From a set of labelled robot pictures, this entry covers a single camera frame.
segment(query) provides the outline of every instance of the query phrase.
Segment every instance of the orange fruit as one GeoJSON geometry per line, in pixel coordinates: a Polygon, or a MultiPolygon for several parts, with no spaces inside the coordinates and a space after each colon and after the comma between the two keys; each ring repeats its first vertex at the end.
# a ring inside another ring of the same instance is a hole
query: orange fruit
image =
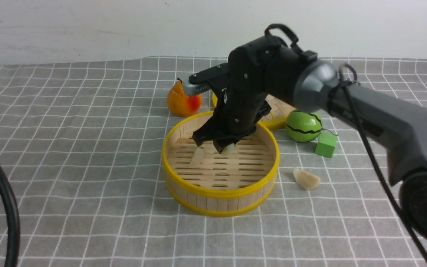
{"type": "Polygon", "coordinates": [[[168,108],[174,115],[178,117],[189,117],[194,115],[202,105],[202,97],[186,96],[183,88],[182,81],[178,81],[169,90],[168,93],[168,108]]]}

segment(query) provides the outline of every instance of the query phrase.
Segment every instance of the black cable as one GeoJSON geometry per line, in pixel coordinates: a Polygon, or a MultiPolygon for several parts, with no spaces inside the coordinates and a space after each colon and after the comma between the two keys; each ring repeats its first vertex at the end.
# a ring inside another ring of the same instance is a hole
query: black cable
{"type": "Polygon", "coordinates": [[[7,249],[6,261],[4,267],[17,266],[17,257],[19,256],[19,242],[21,237],[19,211],[17,201],[14,197],[11,185],[0,166],[0,195],[6,211],[7,223],[7,249]]]}
{"type": "Polygon", "coordinates": [[[347,63],[342,64],[339,67],[339,76],[341,81],[339,81],[339,87],[344,91],[345,98],[347,99],[347,103],[350,106],[350,110],[352,115],[354,116],[355,124],[357,125],[357,130],[359,132],[359,135],[362,139],[363,145],[365,146],[365,149],[367,151],[368,156],[370,157],[371,164],[373,165],[373,169],[375,169],[375,172],[378,176],[378,180],[380,181],[381,186],[383,187],[383,190],[385,190],[385,193],[388,197],[388,200],[391,202],[391,205],[393,206],[393,209],[398,214],[398,217],[400,217],[400,220],[403,222],[403,225],[405,226],[406,230],[408,230],[408,233],[410,234],[411,238],[413,239],[413,242],[415,243],[416,247],[420,251],[422,257],[424,258],[425,262],[427,263],[427,252],[426,249],[423,247],[420,240],[418,240],[415,232],[410,226],[410,223],[406,219],[405,215],[403,214],[402,209],[398,206],[398,203],[396,203],[395,198],[393,197],[393,194],[390,191],[390,188],[388,187],[388,184],[385,181],[385,177],[383,176],[383,173],[380,170],[380,166],[378,166],[378,162],[375,159],[375,156],[373,155],[373,151],[370,147],[370,144],[368,142],[365,129],[363,129],[363,125],[360,123],[360,118],[357,112],[357,108],[355,107],[354,101],[350,95],[349,89],[347,88],[347,84],[344,83],[344,75],[342,73],[342,68],[347,67],[353,74],[354,74],[354,83],[357,82],[357,73],[354,70],[352,66],[350,66],[347,63]]]}

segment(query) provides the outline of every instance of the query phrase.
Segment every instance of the bamboo steamer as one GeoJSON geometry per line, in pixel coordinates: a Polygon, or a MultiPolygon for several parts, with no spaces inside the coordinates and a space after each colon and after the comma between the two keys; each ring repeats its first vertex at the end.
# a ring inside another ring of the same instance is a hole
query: bamboo steamer
{"type": "Polygon", "coordinates": [[[189,168],[197,148],[192,133],[211,116],[210,111],[189,117],[167,135],[162,148],[166,186],[177,202],[196,213],[212,217],[247,213],[273,190],[278,144],[268,128],[258,123],[256,133],[240,140],[227,156],[218,154],[212,142],[204,143],[202,163],[189,168]]]}
{"type": "MultiPolygon", "coordinates": [[[[266,126],[270,131],[283,128],[286,123],[286,118],[294,110],[294,107],[272,95],[268,95],[266,101],[271,106],[271,112],[262,117],[259,123],[266,126]]],[[[217,106],[217,96],[215,93],[212,93],[212,103],[215,108],[215,106],[217,106]]]]}

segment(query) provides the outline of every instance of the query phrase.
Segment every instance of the green cube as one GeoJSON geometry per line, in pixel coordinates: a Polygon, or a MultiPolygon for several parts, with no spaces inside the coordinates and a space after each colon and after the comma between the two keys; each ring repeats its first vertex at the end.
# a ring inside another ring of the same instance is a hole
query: green cube
{"type": "Polygon", "coordinates": [[[319,141],[315,148],[315,153],[324,157],[332,158],[335,146],[337,145],[337,136],[322,132],[319,135],[319,141]]]}

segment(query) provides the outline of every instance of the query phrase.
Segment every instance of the toy watermelon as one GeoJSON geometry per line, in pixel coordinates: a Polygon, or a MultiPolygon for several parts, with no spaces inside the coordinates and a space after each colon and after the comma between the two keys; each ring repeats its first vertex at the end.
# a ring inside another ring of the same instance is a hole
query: toy watermelon
{"type": "Polygon", "coordinates": [[[297,142],[311,142],[322,131],[322,121],[318,113],[291,112],[286,119],[286,132],[297,142]]]}

